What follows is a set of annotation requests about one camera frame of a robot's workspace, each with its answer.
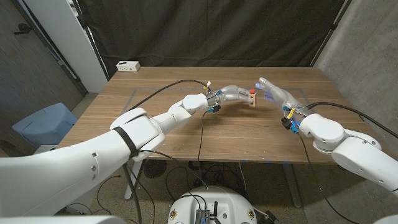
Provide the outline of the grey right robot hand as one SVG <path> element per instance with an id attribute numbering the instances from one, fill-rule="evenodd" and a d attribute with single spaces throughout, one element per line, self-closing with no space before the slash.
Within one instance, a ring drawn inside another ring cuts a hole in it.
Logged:
<path id="1" fill-rule="evenodd" d="M 263 77 L 259 79 L 255 86 L 257 89 L 264 91 L 265 100 L 274 103 L 283 112 L 285 118 L 291 119 L 295 123 L 301 123 L 304 118 L 312 114 L 304 104 L 294 98 L 288 91 L 277 87 Z"/>

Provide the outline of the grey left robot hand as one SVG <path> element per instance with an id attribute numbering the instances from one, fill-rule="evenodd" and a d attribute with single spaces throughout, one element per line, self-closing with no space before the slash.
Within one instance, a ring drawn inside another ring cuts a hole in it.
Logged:
<path id="1" fill-rule="evenodd" d="M 208 106 L 221 105 L 226 101 L 243 101 L 252 103 L 252 98 L 249 97 L 249 90 L 238 87 L 236 85 L 228 85 L 219 90 L 209 93 L 206 96 Z"/>

